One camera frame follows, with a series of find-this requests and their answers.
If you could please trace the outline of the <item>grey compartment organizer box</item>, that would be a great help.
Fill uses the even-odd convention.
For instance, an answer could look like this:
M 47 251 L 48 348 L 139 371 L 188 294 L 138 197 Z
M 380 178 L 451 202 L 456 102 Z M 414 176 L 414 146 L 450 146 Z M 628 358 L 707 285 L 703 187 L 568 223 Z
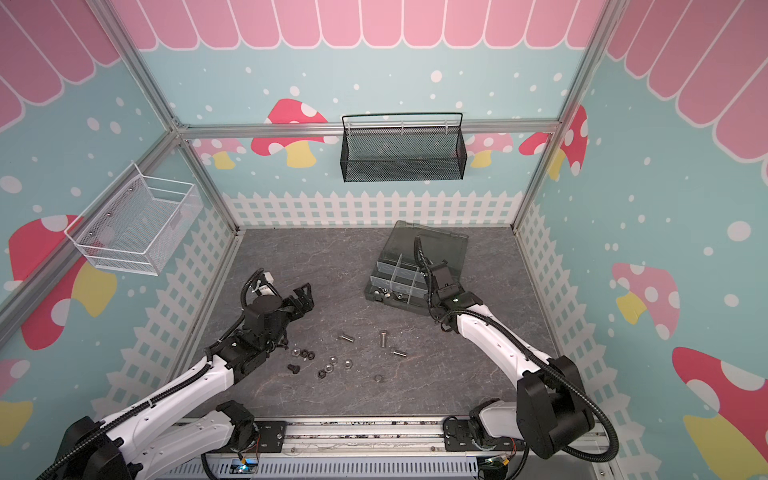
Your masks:
M 415 257 L 416 238 L 421 240 L 423 251 L 430 262 L 446 263 L 453 278 L 460 280 L 469 243 L 467 235 L 398 220 L 364 289 L 367 300 L 419 315 L 429 315 L 426 271 Z M 374 289 L 399 292 L 404 298 L 401 301 L 375 298 L 372 295 Z

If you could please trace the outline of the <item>silver bolts cluster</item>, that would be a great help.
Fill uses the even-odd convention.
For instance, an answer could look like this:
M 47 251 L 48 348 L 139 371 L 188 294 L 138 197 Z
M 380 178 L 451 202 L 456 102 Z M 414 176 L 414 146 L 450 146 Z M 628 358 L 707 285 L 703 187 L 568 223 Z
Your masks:
M 395 299 L 401 301 L 404 298 L 404 295 L 399 292 L 393 292 L 386 289 L 374 289 L 372 292 L 372 295 L 375 298 L 383 298 L 383 299 Z

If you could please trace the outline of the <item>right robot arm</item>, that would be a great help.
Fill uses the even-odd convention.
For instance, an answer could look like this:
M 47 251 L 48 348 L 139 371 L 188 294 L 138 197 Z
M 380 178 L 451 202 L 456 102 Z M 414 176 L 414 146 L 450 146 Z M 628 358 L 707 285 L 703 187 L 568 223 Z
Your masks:
M 428 263 L 422 270 L 428 311 L 441 329 L 472 342 L 515 384 L 515 401 L 491 400 L 476 409 L 482 439 L 521 440 L 542 459 L 560 451 L 590 463 L 618 456 L 618 432 L 570 358 L 524 341 L 454 280 L 447 265 Z

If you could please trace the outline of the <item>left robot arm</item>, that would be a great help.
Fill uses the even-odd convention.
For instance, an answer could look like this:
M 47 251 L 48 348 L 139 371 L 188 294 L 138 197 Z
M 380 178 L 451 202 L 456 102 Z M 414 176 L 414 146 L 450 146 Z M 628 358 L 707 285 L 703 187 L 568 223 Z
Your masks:
M 259 269 L 244 283 L 239 318 L 185 373 L 133 405 L 99 421 L 83 417 L 65 431 L 43 479 L 154 479 L 222 448 L 237 455 L 262 440 L 253 414 L 227 401 L 185 426 L 177 423 L 288 346 L 287 328 L 315 306 L 305 283 L 282 296 Z

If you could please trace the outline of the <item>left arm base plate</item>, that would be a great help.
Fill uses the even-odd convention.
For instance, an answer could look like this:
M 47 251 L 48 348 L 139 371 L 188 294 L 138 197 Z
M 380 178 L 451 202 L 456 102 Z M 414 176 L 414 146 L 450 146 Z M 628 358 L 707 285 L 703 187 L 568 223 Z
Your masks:
M 241 422 L 234 427 L 228 448 L 236 453 L 281 453 L 287 426 L 285 421 Z

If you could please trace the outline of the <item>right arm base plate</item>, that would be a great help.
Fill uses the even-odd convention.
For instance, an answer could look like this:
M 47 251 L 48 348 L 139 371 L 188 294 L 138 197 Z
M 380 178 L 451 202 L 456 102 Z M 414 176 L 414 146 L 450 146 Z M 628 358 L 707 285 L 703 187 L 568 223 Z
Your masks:
M 442 434 L 444 448 L 448 452 L 511 452 L 516 449 L 514 439 L 482 434 L 469 418 L 446 417 L 442 423 Z

